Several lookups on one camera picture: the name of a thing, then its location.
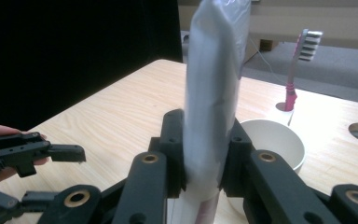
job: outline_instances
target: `pink toothbrush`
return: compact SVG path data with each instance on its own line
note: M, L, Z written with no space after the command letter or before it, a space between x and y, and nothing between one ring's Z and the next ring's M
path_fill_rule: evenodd
M310 62L315 55L316 49L321 42L323 32L309 31L304 29L298 37L296 51L293 56L292 63L289 68L289 76L286 83L286 101L284 103L284 111L292 111L296 102L296 89L294 84L297 60Z

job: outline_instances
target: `light wood tabletop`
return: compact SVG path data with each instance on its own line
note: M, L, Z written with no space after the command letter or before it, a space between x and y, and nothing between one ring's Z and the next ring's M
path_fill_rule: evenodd
M20 199L26 190L111 187L128 175L132 159L147 151L150 138L160 136L164 114L184 107L185 79L185 64L155 61L36 126L31 131L45 134L52 144L81 145L87 162L50 161L36 167L37 175L1 182L0 190ZM243 78L237 119L268 118L284 95L283 86ZM307 91L297 95L290 126L307 151L300 177L326 194L338 184L358 185L358 139L349 132L358 122L358 103ZM10 222L36 223L39 216ZM223 192L214 223L246 223Z

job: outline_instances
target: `white cup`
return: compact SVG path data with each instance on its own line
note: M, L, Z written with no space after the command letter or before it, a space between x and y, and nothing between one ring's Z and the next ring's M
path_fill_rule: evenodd
M241 126L251 138L255 149L278 153L296 173L300 171L305 160L305 148L291 128L269 119L246 120ZM228 198L228 202L239 215L246 218L242 198Z

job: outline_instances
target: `toothbrush handle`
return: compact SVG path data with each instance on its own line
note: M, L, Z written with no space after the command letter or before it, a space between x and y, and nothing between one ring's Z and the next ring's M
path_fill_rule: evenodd
M284 104L284 111L292 111L295 108L296 102L296 90L295 84L287 83L286 84L286 102Z

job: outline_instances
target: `white tube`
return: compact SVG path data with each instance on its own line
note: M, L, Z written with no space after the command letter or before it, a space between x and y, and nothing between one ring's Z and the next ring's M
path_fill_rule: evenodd
M187 184L169 223L213 223L235 120L250 6L250 0L204 0L191 22L184 119Z

